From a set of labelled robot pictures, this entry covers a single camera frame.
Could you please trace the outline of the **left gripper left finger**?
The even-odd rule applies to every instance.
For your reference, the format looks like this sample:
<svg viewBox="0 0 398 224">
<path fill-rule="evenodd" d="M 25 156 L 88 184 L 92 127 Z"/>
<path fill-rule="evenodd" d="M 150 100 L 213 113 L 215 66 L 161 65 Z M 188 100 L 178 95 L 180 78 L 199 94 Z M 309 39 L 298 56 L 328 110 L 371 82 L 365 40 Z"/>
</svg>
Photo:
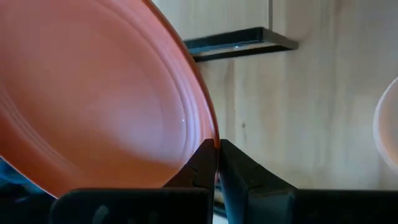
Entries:
<svg viewBox="0 0 398 224">
<path fill-rule="evenodd" d="M 54 202 L 50 224 L 212 224 L 218 150 L 204 140 L 156 189 L 76 189 Z"/>
</svg>

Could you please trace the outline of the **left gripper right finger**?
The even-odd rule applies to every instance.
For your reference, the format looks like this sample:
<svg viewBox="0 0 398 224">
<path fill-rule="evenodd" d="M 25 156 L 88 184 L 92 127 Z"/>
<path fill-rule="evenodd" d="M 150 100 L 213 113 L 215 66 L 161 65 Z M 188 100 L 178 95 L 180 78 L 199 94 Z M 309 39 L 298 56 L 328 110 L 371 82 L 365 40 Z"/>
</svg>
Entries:
<svg viewBox="0 0 398 224">
<path fill-rule="evenodd" d="M 398 190 L 298 189 L 221 140 L 229 224 L 398 224 Z"/>
</svg>

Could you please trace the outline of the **cream plate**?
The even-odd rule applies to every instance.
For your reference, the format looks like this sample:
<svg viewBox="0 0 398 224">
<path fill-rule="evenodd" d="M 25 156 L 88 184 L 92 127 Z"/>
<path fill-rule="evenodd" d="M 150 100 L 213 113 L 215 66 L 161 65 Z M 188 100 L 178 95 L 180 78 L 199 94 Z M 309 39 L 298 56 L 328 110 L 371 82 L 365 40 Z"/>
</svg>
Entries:
<svg viewBox="0 0 398 224">
<path fill-rule="evenodd" d="M 379 154 L 398 175 L 398 77 L 389 84 L 377 103 L 373 137 Z"/>
</svg>

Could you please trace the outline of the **dark orange plate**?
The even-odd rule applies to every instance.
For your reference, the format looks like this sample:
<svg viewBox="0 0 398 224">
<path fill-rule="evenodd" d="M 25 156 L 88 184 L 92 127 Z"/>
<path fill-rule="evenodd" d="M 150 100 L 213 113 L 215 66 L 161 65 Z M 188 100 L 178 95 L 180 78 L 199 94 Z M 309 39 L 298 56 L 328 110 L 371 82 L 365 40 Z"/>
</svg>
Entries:
<svg viewBox="0 0 398 224">
<path fill-rule="evenodd" d="M 151 0 L 0 0 L 0 158 L 54 197 L 165 185 L 220 137 Z"/>
</svg>

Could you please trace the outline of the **black-framed wooden shelf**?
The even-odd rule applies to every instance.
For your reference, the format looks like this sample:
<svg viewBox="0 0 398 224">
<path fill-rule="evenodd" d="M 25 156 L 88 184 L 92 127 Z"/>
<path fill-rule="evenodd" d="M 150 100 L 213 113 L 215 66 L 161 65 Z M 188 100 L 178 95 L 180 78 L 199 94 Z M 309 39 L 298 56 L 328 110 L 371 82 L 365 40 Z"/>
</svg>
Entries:
<svg viewBox="0 0 398 224">
<path fill-rule="evenodd" d="M 196 62 L 296 50 L 273 30 L 273 0 L 151 0 Z"/>
</svg>

